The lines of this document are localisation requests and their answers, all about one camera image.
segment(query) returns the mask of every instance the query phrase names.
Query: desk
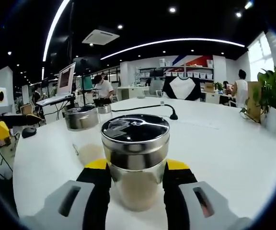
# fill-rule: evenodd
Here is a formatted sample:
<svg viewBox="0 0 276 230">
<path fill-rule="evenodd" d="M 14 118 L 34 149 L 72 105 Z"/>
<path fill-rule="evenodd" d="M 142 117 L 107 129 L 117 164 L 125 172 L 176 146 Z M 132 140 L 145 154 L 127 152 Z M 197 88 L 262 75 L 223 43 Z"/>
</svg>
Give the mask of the desk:
<svg viewBox="0 0 276 230">
<path fill-rule="evenodd" d="M 117 88 L 117 96 L 120 101 L 144 96 L 144 91 L 148 91 L 149 88 L 149 86 L 121 86 Z"/>
<path fill-rule="evenodd" d="M 114 113 L 162 115 L 171 126 L 168 158 L 185 162 L 198 181 L 206 181 L 229 201 L 239 217 L 255 218 L 276 188 L 276 137 L 259 124 L 244 120 L 238 108 L 166 98 L 130 99 L 113 103 L 113 110 L 159 104 L 172 105 L 179 120 L 172 121 L 167 106 Z M 13 170 L 14 198 L 20 217 L 34 215 L 45 198 L 68 180 L 76 180 L 83 165 L 79 149 L 102 146 L 101 125 L 70 132 L 64 119 L 38 128 L 33 137 L 18 143 Z M 104 150 L 93 158 L 104 157 Z M 111 196 L 114 196 L 112 185 Z M 160 189 L 158 202 L 148 211 L 130 212 L 111 198 L 106 229 L 167 229 Z"/>
</svg>

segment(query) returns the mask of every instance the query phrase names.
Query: laptop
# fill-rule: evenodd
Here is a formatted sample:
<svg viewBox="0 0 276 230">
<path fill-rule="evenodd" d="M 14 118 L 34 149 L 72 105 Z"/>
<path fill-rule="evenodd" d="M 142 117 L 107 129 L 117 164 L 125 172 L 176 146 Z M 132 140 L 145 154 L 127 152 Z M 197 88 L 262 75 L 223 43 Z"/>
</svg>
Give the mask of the laptop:
<svg viewBox="0 0 276 230">
<path fill-rule="evenodd" d="M 67 98 L 71 98 L 72 95 L 72 84 L 73 75 L 75 70 L 75 62 L 59 72 L 57 93 L 56 96 L 44 99 L 42 101 L 36 102 L 39 106 L 46 106 L 51 103 L 56 103 L 58 101 L 63 101 Z"/>
</svg>

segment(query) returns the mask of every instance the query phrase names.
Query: ceiling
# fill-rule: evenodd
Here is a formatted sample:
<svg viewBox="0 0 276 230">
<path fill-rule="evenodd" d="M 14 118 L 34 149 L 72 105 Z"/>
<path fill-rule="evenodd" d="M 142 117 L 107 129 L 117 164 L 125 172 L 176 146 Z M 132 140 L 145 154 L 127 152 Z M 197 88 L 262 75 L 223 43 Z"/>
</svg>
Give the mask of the ceiling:
<svg viewBox="0 0 276 230">
<path fill-rule="evenodd" d="M 43 66 L 46 67 L 46 76 L 53 77 L 52 74 L 71 62 L 68 52 L 70 30 L 73 32 L 72 57 L 98 59 L 132 46 L 174 38 L 213 38 L 247 46 L 266 30 L 255 7 L 244 11 L 247 0 L 74 0 L 73 11 L 69 3 L 61 15 L 49 46 L 47 62 L 42 63 L 48 30 L 62 1 L 5 2 L 0 3 L 0 68 L 11 67 L 14 86 L 17 87 L 26 84 L 26 79 L 31 83 L 39 82 Z M 176 8 L 176 13 L 169 13 L 171 6 Z M 235 15 L 239 10 L 243 11 L 241 18 Z M 122 30 L 117 29 L 119 24 L 123 25 Z M 99 26 L 120 37 L 104 46 L 82 44 L 83 39 Z M 119 65 L 120 60 L 162 55 L 221 55 L 222 52 L 226 58 L 237 59 L 246 48 L 201 41 L 161 43 L 107 58 L 100 62 L 100 69 Z M 91 67 L 91 71 L 96 70 L 99 68 Z"/>
</svg>

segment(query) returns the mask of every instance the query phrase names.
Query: metal container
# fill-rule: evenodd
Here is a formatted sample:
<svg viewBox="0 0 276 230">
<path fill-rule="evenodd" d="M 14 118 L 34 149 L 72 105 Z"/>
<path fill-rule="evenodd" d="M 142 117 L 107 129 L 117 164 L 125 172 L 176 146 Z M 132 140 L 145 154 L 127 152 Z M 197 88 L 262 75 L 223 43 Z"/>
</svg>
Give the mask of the metal container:
<svg viewBox="0 0 276 230">
<path fill-rule="evenodd" d="M 97 109 L 92 105 L 67 110 L 65 119 L 68 129 L 72 131 L 92 128 L 99 123 Z"/>
<path fill-rule="evenodd" d="M 153 115 L 124 115 L 105 122 L 102 142 L 113 181 L 123 204 L 149 209 L 166 165 L 169 123 Z"/>
<path fill-rule="evenodd" d="M 108 114 L 108 113 L 111 113 L 111 106 L 109 104 L 104 105 L 104 106 L 99 106 L 98 107 L 98 113 L 99 114 Z"/>
</svg>

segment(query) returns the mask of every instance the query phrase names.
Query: canister lid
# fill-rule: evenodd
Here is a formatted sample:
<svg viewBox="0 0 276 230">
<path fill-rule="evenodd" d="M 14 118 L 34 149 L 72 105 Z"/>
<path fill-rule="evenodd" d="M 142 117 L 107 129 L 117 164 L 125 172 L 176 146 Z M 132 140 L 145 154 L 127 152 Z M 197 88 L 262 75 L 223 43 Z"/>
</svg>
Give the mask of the canister lid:
<svg viewBox="0 0 276 230">
<path fill-rule="evenodd" d="M 95 107 L 93 105 L 86 105 L 84 107 L 75 107 L 75 108 L 68 109 L 65 113 L 66 114 L 79 114 L 79 113 L 84 113 L 84 112 L 90 111 L 94 108 Z"/>
<path fill-rule="evenodd" d="M 141 142 L 160 138 L 169 131 L 169 123 L 159 116 L 132 114 L 105 122 L 102 134 L 116 141 Z"/>
</svg>

